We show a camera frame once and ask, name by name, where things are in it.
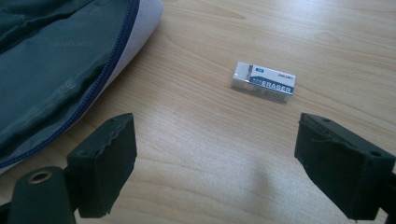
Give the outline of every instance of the white eraser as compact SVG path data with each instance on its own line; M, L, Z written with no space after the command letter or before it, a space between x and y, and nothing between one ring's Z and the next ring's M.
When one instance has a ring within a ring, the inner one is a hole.
M295 81L294 75L239 62L232 85L264 98L287 102L294 93Z

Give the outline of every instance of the wood grain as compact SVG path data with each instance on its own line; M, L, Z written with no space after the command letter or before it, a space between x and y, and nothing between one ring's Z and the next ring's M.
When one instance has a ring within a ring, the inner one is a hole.
M161 24L84 118L0 175L0 203L102 122L133 112L138 157L110 215L78 223L355 223L293 150L302 112L396 154L396 4L164 0ZM232 90L238 61L297 76L277 104ZM374 222L384 223L380 211Z

